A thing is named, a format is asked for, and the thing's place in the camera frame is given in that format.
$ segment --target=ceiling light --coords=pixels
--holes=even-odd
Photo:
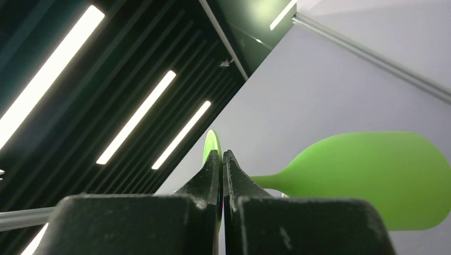
[[[128,137],[128,135],[133,131],[133,129],[138,125],[141,119],[146,115],[146,113],[150,110],[152,105],[161,96],[161,94],[165,91],[165,89],[169,86],[171,81],[176,77],[176,73],[169,71],[163,79],[158,83],[155,89],[151,92],[151,94],[147,97],[147,99],[143,102],[143,104],[136,110],[130,120],[126,123],[126,125],[122,128],[121,132],[114,138],[111,144],[106,148],[106,150],[102,153],[102,155],[97,160],[97,163],[100,165],[104,165],[110,160],[119,146],[124,142],[124,140]]]
[[[183,138],[188,134],[188,132],[193,128],[197,121],[204,115],[207,109],[210,107],[211,103],[206,101],[194,116],[188,121],[185,127],[180,131],[180,133],[176,136],[176,138],[172,141],[171,144],[166,148],[166,150],[161,154],[161,156],[157,159],[157,161],[152,166],[152,169],[157,170],[161,165],[163,165],[164,161],[171,155],[171,153],[175,150],[177,145],[183,140]]]
[[[91,5],[0,119],[0,149],[33,110],[105,15]]]
[[[273,30],[277,24],[287,15],[287,13],[296,5],[297,0],[291,0],[291,2],[282,10],[282,12],[277,16],[277,18],[271,23],[269,28]]]
[[[42,227],[39,233],[35,236],[35,238],[28,244],[25,250],[21,255],[33,255],[36,249],[38,248],[39,243],[41,242],[42,237],[44,236],[45,231],[47,230],[48,223]]]

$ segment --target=white wall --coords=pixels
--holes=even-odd
[[[298,8],[451,90],[451,0],[298,0]]]
[[[314,142],[352,131],[414,131],[451,160],[451,106],[296,25],[211,128],[249,175],[276,173]],[[204,139],[158,193],[200,169]],[[399,255],[448,255],[450,235],[448,217],[429,231],[392,236]]]

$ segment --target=green silicone spatula head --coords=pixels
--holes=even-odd
[[[424,230],[451,210],[451,168],[426,138],[404,131],[319,141],[284,170],[253,178],[290,197],[351,197],[374,205],[389,230]]]
[[[202,158],[202,165],[205,164],[210,151],[217,150],[219,154],[219,159],[222,163],[222,153],[221,153],[221,145],[219,144],[218,134],[214,130],[209,130],[207,132],[207,138],[205,138],[204,145],[204,157]]]

